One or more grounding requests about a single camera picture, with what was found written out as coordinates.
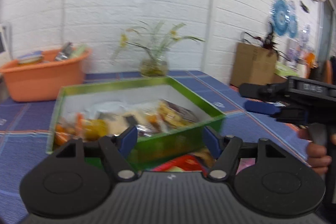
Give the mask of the person right hand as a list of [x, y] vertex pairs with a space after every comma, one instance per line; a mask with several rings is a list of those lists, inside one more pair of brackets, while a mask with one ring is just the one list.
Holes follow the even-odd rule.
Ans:
[[[310, 135], [307, 128], [299, 129], [298, 137], [300, 139], [310, 140]], [[330, 137], [331, 142], [335, 145], [335, 134]], [[327, 173], [332, 158], [327, 155], [327, 149], [323, 145], [317, 145], [310, 142], [306, 147], [307, 163], [319, 175]]]

